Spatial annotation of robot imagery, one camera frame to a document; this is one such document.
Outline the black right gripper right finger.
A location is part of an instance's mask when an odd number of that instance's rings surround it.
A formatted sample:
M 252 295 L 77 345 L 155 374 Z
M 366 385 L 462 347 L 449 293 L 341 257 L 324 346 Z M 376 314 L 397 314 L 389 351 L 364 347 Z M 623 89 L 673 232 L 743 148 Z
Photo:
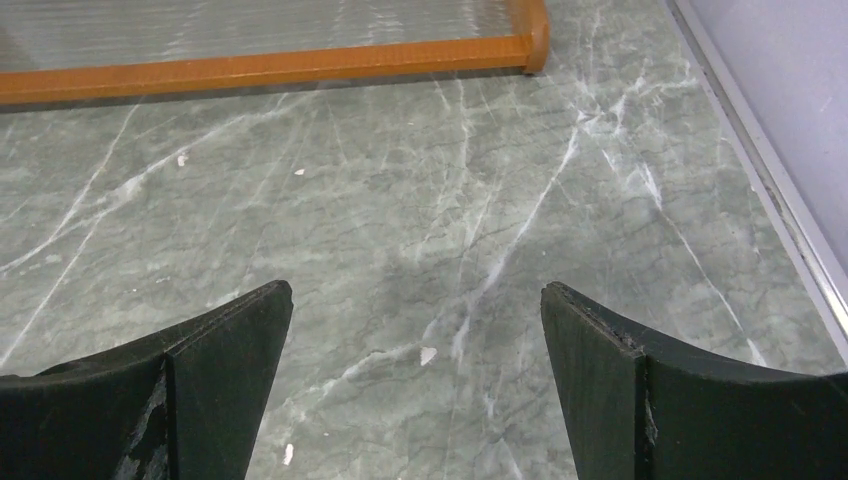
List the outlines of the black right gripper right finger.
M 571 287 L 541 320 L 582 479 L 843 479 L 847 376 L 697 348 Z

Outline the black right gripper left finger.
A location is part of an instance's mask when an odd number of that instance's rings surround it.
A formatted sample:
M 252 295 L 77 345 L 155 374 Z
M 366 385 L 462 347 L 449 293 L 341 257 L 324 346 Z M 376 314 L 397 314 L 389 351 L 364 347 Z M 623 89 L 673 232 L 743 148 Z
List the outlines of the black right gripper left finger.
M 269 282 L 118 347 L 1 380 L 5 479 L 241 479 L 293 311 Z

